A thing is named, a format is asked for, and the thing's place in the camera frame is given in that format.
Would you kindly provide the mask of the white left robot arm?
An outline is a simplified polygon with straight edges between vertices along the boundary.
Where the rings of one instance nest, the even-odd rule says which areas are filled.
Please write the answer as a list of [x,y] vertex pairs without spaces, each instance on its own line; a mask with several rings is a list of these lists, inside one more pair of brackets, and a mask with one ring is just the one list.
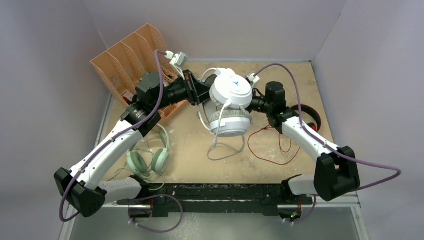
[[157,126],[162,119],[161,109],[183,101],[196,106],[210,100],[209,92],[215,78],[212,75],[198,80],[190,70],[184,70],[182,76],[166,85],[163,73],[142,75],[131,104],[110,134],[76,165],[70,169],[61,167],[55,172],[54,180],[61,195],[60,220],[69,221],[64,215],[66,203],[85,218],[111,202],[146,203],[151,191],[140,176],[133,174],[111,182],[103,181],[103,177],[125,152]]

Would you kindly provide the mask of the white over-ear headphones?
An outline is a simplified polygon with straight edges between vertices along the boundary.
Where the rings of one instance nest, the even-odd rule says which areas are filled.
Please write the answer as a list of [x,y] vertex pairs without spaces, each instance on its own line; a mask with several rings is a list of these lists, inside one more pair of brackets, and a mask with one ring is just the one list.
[[214,135],[212,147],[218,144],[218,138],[232,138],[244,136],[252,124],[252,116],[247,111],[253,99],[253,90],[250,83],[230,68],[212,67],[217,75],[210,88],[210,102],[217,110],[209,115],[209,126],[206,126],[197,106],[197,117],[203,127]]

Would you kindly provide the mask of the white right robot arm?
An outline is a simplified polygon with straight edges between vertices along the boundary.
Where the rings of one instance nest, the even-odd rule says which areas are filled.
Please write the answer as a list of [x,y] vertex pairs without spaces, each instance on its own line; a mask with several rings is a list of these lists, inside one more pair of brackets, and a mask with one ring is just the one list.
[[300,146],[315,161],[313,175],[295,175],[281,183],[280,196],[288,204],[300,195],[315,195],[329,202],[359,189],[361,182],[355,152],[348,146],[339,147],[327,141],[317,130],[301,120],[299,113],[287,106],[282,83],[271,81],[265,94],[254,96],[249,110],[266,114],[271,128]]

